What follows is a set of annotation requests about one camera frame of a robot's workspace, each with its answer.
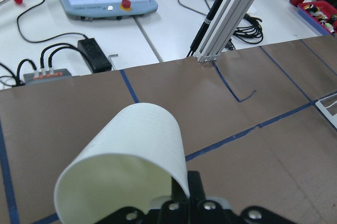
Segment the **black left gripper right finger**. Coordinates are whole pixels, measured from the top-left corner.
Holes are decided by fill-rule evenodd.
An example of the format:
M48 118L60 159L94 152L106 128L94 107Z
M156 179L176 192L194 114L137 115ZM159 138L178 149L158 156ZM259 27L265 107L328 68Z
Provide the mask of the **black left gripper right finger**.
M187 173L190 201L198 203L206 199L200 173L198 171L189 171Z

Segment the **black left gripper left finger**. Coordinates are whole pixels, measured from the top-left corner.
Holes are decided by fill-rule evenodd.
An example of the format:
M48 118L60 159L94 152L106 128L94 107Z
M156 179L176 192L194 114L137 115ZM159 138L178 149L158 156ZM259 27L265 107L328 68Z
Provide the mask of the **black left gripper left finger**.
M185 192L173 177L171 177L171 199L175 202L187 201Z

